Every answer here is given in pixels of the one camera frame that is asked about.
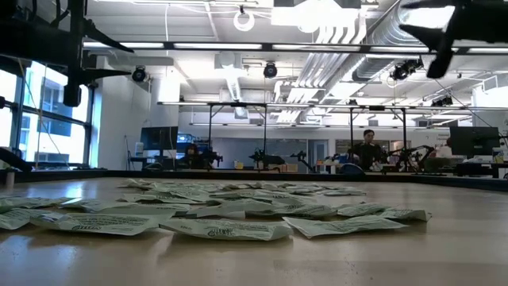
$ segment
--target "wooden table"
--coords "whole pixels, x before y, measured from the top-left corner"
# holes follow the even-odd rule
[[[137,192],[115,188],[121,181],[18,184],[13,191],[98,199]],[[168,230],[127,238],[25,226],[0,230],[0,284],[506,285],[508,195],[422,184],[335,184],[360,187],[368,195],[326,197],[322,203],[425,208],[433,218],[404,230],[313,240],[295,232],[275,242],[211,241]]]

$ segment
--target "wall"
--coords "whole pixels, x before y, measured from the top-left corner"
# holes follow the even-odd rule
[[[105,57],[100,56],[98,68],[111,69],[111,66]],[[93,131],[96,136],[92,137],[91,162],[94,167],[125,170],[125,141],[134,154],[141,127],[150,125],[152,96],[127,76],[100,79],[98,83]]]

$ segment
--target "window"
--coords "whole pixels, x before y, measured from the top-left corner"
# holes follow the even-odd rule
[[[13,115],[10,109],[4,108],[0,110],[0,147],[8,147],[10,145],[10,128],[12,126]]]
[[[64,105],[64,86],[67,84],[65,75],[32,62],[32,66],[26,69],[26,83],[28,88],[25,88],[23,105],[41,108],[82,122],[87,120],[88,88],[85,86],[81,86],[81,104],[72,108]]]
[[[51,118],[42,118],[42,126],[39,123],[39,120],[37,119],[37,132],[40,132],[40,129],[42,129],[42,132],[55,135],[62,135],[62,136],[71,136],[71,123],[69,122],[62,122]]]
[[[0,96],[7,101],[13,102],[16,98],[17,76],[7,71],[0,70]]]
[[[16,75],[0,70],[0,96],[6,101],[13,102],[16,98]],[[10,132],[13,124],[13,114],[10,108],[0,110],[0,147],[10,146]]]
[[[81,125],[63,122],[52,118],[42,118],[49,133],[39,132],[39,115],[23,113],[21,121],[21,140],[19,149],[24,159],[34,162],[39,160],[58,163],[83,163],[85,149],[85,128]]]
[[[64,87],[46,79],[45,86],[42,86],[41,90],[42,110],[72,118],[72,107],[64,105]]]

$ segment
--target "cable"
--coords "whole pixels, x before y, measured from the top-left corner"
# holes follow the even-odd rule
[[[491,128],[494,128],[492,125],[490,125],[489,123],[487,123],[485,120],[483,120],[483,118],[481,118],[478,114],[476,114],[473,110],[470,110],[469,107],[465,104],[463,104],[457,97],[455,97],[451,91],[449,91],[448,89],[446,89],[446,87],[444,87],[440,82],[439,80],[437,79],[434,79],[434,81],[436,81],[437,84],[439,84],[439,86],[450,96],[452,97],[453,99],[455,99],[465,110],[469,111],[472,115],[476,116],[480,121],[482,121],[483,123],[485,123],[485,125],[487,125],[488,127],[491,127]],[[508,147],[508,142],[506,142],[506,138],[503,138],[503,141],[505,142],[505,146]]]
[[[30,85],[26,82],[26,76],[25,76],[25,69],[23,68],[23,65],[21,64],[21,60],[17,59],[17,62],[19,63],[19,68],[21,69],[21,75],[23,75],[23,81],[25,82],[25,85],[29,91],[29,95],[30,95],[30,98],[32,99],[32,102],[33,102],[33,105],[34,105],[34,108],[36,110],[36,112],[38,113],[39,115],[39,121],[42,123],[42,126],[44,127],[44,130],[46,131],[46,133],[48,134],[49,136],[49,140],[51,141],[51,143],[53,143],[53,145],[55,146],[56,148],[56,151],[58,152],[59,155],[62,156],[62,153],[60,152],[60,150],[58,149],[58,146],[56,145],[56,143],[53,141],[53,138],[51,137],[51,134],[49,133],[48,131],[48,127],[42,122],[42,109],[38,109],[36,108],[36,104],[35,104],[35,101],[33,100],[33,95],[32,95],[32,90],[30,89]],[[68,168],[71,168],[71,166],[69,166],[69,163],[66,161],[66,160],[63,160],[63,162],[67,165]]]
[[[194,12],[194,13],[200,13],[200,14],[236,14],[238,12],[238,10],[234,10],[234,11],[214,11],[214,12],[206,12],[206,11],[199,11],[199,10],[194,10],[194,9],[191,9],[191,8],[187,8],[186,6],[184,5],[176,5],[176,4],[173,4],[171,5],[173,7],[176,7],[176,8],[180,8],[180,9],[183,9],[183,10],[187,10],[187,11],[190,11],[190,12]]]
[[[262,15],[262,14],[259,14],[258,12],[253,12],[252,14],[253,14],[254,16],[257,16],[257,17],[263,17],[263,18],[265,18],[265,19],[271,19],[271,17],[269,17],[269,16],[264,16],[264,15]]]

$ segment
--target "monitor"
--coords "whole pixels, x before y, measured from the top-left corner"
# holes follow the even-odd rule
[[[450,127],[450,137],[453,155],[492,155],[492,149],[499,147],[497,127]]]
[[[141,142],[144,150],[176,150],[178,127],[144,127]]]

